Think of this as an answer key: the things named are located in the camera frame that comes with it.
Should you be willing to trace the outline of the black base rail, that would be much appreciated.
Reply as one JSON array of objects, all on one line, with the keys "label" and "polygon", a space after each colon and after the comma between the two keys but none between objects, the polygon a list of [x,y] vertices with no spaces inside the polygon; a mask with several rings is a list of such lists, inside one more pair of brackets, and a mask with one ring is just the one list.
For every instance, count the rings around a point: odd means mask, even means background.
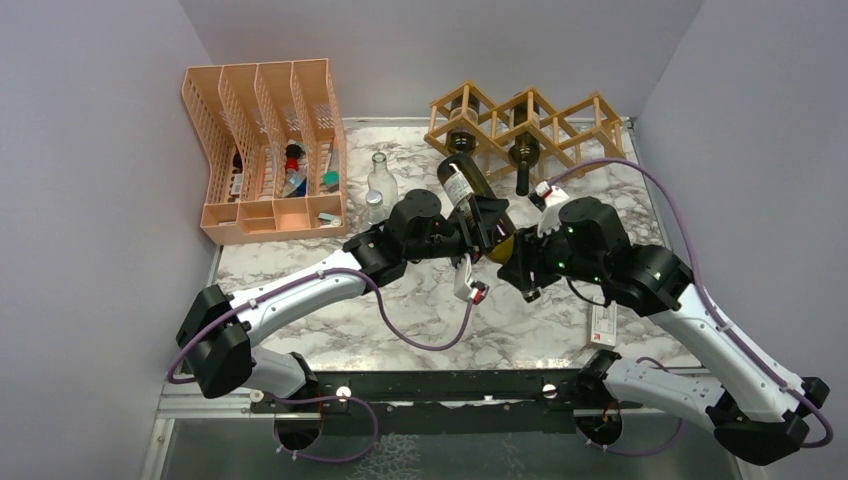
[{"label": "black base rail", "polygon": [[577,369],[326,371],[288,406],[263,394],[253,414],[272,416],[286,433],[572,434],[574,415],[598,415],[612,403],[599,382]]}]

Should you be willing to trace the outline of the small items in organizer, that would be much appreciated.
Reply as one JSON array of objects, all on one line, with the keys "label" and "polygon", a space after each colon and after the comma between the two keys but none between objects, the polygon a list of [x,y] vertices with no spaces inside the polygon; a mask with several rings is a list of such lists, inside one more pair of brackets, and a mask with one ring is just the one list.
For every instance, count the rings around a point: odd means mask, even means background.
[{"label": "small items in organizer", "polygon": [[245,168],[237,149],[232,158],[224,163],[224,203],[205,213],[205,222],[214,226],[240,227],[246,233],[271,231],[301,231],[313,228],[335,228],[342,225],[341,216],[319,212],[309,218],[308,162],[305,147],[290,141],[282,149],[282,160],[276,157],[277,150],[267,146],[259,155],[259,168],[253,177],[255,198],[245,207],[237,204],[245,200]]}]

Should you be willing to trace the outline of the squat clear glass bottle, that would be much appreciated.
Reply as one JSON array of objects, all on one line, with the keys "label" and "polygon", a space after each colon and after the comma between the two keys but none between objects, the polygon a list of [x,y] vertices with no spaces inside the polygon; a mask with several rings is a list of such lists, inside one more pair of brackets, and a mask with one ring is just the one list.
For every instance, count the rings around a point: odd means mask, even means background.
[{"label": "squat clear glass bottle", "polygon": [[365,195],[365,209],[362,213],[361,225],[368,230],[387,220],[390,210],[384,203],[383,195],[378,190],[369,190]]}]

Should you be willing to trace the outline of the green bottle silver cap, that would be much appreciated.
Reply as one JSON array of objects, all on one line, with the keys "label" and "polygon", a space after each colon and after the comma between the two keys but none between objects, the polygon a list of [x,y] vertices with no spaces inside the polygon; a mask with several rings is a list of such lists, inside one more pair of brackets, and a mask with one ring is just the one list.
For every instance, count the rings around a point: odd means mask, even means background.
[{"label": "green bottle silver cap", "polygon": [[[450,104],[450,119],[458,118],[462,114],[462,97],[457,97]],[[479,100],[470,95],[468,99],[468,108],[470,117],[473,121],[477,121],[479,115]],[[446,136],[446,147],[451,154],[464,153],[472,155],[477,145],[476,138],[464,127],[456,127],[448,131]]]},{"label": "green bottle silver cap", "polygon": [[506,213],[509,202],[497,197],[468,154],[455,153],[444,159],[438,165],[437,177],[468,224],[475,258],[485,254],[497,264],[506,264],[513,253],[516,232]]}]

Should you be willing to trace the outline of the peach plastic file organizer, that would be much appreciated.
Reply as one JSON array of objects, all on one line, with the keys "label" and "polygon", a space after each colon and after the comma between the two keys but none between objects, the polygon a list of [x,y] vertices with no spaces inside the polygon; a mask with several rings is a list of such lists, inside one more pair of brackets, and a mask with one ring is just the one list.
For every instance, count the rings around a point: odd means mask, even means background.
[{"label": "peach plastic file organizer", "polygon": [[[347,141],[330,63],[326,59],[196,66],[187,69],[183,101],[209,165],[201,229],[217,245],[341,236],[347,213]],[[245,207],[255,198],[253,177],[259,155],[270,146],[282,160],[288,142],[301,143],[308,162],[309,218],[319,212],[341,216],[335,228],[246,233],[240,227],[205,222],[210,208],[224,203],[224,163],[237,149],[245,168]]]}]

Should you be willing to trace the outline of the green bottle black cap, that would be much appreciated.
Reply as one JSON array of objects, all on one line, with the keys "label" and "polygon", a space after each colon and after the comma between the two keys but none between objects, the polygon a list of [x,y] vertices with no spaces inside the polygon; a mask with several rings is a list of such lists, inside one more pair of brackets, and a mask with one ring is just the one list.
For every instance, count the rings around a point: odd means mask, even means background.
[{"label": "green bottle black cap", "polygon": [[[516,104],[509,114],[509,127],[514,128],[526,122],[539,125],[539,106],[527,96]],[[540,157],[539,141],[531,130],[517,134],[508,150],[509,163],[516,169],[515,193],[527,196],[530,191],[530,170],[537,164]]]}]

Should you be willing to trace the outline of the wooden lattice wine rack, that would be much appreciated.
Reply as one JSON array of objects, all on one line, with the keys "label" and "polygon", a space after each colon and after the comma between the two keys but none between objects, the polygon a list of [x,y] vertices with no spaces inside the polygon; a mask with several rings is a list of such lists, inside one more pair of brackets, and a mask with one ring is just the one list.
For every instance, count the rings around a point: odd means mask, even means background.
[{"label": "wooden lattice wine rack", "polygon": [[[479,100],[477,121],[470,117],[468,99],[474,95]],[[539,125],[526,122],[509,127],[511,109],[530,95],[539,106]],[[462,97],[462,114],[450,119],[450,104]],[[589,159],[589,150],[600,147],[606,157],[626,157],[622,136],[622,118],[599,92],[594,92],[579,102],[565,108],[556,108],[533,86],[518,92],[501,103],[491,99],[478,85],[468,80],[434,100],[430,104],[430,118],[424,141],[439,153],[448,156],[446,136],[449,130],[464,127],[476,138],[472,154],[484,177],[495,182],[516,172],[510,165],[508,150],[517,134],[531,130],[539,141],[540,157],[530,170],[530,181],[535,183],[548,176],[561,165],[572,167]]]}]

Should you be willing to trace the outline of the slim clear glass bottle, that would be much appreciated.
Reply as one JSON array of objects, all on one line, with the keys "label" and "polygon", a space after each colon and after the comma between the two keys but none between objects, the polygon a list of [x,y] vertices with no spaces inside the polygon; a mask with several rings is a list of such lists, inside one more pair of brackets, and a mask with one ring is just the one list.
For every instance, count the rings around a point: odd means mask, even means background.
[{"label": "slim clear glass bottle", "polygon": [[383,204],[389,208],[398,201],[398,183],[388,168],[388,158],[382,152],[376,152],[371,157],[372,171],[368,174],[367,183],[370,190],[382,195]]}]

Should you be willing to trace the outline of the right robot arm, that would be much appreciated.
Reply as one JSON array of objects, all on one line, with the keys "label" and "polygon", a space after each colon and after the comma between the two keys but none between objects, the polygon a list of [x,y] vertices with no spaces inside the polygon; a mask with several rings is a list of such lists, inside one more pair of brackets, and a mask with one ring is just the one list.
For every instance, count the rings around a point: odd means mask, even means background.
[{"label": "right robot arm", "polygon": [[808,446],[806,417],[829,389],[764,353],[727,319],[692,269],[660,245],[630,241],[617,211],[594,197],[547,207],[540,223],[517,231],[497,273],[527,301],[559,280],[597,285],[607,301],[632,310],[676,338],[710,372],[684,378],[598,353],[578,375],[587,405],[635,402],[710,431],[736,457],[768,465]]}]

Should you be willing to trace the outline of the green bottle silver cap front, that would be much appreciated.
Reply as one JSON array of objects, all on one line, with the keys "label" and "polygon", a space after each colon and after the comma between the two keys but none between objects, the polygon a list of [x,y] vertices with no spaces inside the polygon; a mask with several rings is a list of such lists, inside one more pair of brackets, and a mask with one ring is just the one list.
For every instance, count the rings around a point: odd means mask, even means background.
[{"label": "green bottle silver cap front", "polygon": [[[450,119],[458,118],[462,114],[462,97],[457,97],[450,104]],[[468,108],[470,117],[473,121],[477,121],[479,115],[479,100],[470,95],[468,99]],[[476,138],[464,127],[456,127],[448,131],[446,136],[446,147],[451,154],[464,153],[472,155],[477,145]]]}]

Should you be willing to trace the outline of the small white red box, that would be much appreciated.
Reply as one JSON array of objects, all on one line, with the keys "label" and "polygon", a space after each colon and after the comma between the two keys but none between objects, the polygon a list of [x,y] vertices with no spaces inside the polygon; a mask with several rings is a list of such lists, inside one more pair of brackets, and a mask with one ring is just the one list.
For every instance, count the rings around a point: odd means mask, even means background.
[{"label": "small white red box", "polygon": [[591,306],[588,325],[588,344],[601,349],[614,349],[617,345],[617,304]]}]

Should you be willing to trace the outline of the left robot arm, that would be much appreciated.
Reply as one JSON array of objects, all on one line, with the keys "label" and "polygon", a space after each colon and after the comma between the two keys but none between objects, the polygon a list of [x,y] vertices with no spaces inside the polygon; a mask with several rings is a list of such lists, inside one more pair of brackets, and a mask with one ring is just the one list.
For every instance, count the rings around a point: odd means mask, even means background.
[{"label": "left robot arm", "polygon": [[494,246],[493,233],[506,213],[506,199],[474,195],[472,217],[441,213],[432,192],[415,189],[387,219],[349,239],[317,264],[252,289],[231,294],[211,285],[196,296],[178,333],[180,348],[167,371],[172,384],[196,383],[214,399],[250,386],[277,396],[290,410],[313,401],[315,379],[297,353],[260,352],[271,334],[317,310],[368,293],[403,277],[411,262],[446,258],[456,274],[455,296],[466,305],[460,328],[488,286],[473,278],[472,265]]}]

